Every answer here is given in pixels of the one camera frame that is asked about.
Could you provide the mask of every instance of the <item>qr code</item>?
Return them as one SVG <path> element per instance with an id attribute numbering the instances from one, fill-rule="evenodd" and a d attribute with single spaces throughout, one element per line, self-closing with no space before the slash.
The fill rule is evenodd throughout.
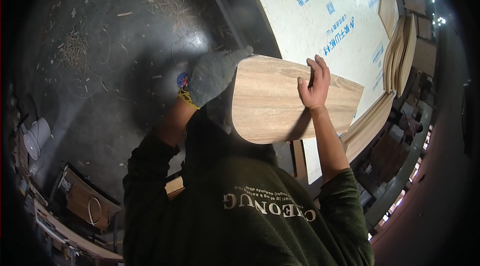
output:
<path id="1" fill-rule="evenodd" d="M 333 7 L 333 4 L 331 1 L 327 4 L 327 9 L 329 14 L 333 14 L 335 12 L 335 8 Z"/>

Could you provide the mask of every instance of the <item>white board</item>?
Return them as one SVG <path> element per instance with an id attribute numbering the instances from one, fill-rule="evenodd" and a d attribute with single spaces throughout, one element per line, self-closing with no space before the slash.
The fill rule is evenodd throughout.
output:
<path id="1" fill-rule="evenodd" d="M 365 87 L 352 123 L 383 93 L 382 62 L 389 40 L 378 16 L 379 1 L 260 0 L 283 59 L 306 65 L 308 57 L 319 54 L 332 73 Z M 315 139 L 303 144 L 307 169 L 318 173 Z"/>

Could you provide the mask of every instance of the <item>hand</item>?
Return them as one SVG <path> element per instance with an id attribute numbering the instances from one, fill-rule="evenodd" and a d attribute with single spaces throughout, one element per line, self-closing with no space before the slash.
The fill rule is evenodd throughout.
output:
<path id="1" fill-rule="evenodd" d="M 308 87 L 303 78 L 298 78 L 298 88 L 303 105 L 310 110 L 324 108 L 328 87 L 330 86 L 330 69 L 319 55 L 315 55 L 315 61 L 307 58 L 307 63 L 313 69 L 314 78 L 311 87 Z"/>
<path id="2" fill-rule="evenodd" d="M 232 53 L 222 51 L 201 56 L 193 68 L 188 86 L 180 89 L 178 96 L 196 109 L 200 109 L 225 91 L 239 62 L 253 52 L 253 48 L 248 46 Z"/>

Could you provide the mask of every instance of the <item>dark green sweatshirt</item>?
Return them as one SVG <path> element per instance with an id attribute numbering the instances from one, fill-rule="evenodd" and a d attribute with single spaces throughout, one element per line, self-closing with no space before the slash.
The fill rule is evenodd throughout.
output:
<path id="1" fill-rule="evenodd" d="M 322 186 L 320 210 L 284 170 L 236 156 L 169 201 L 177 152 L 149 134 L 132 153 L 123 179 L 127 266 L 374 263 L 351 169 Z"/>

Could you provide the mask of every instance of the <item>gray work glove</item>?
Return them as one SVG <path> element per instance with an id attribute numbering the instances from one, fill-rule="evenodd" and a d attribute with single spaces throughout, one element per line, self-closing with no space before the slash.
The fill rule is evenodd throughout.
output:
<path id="1" fill-rule="evenodd" d="M 239 62 L 253 52 L 253 48 L 248 46 L 232 53 L 222 51 L 201 56 L 193 68 L 188 85 L 178 91 L 178 96 L 200 109 L 225 91 Z"/>

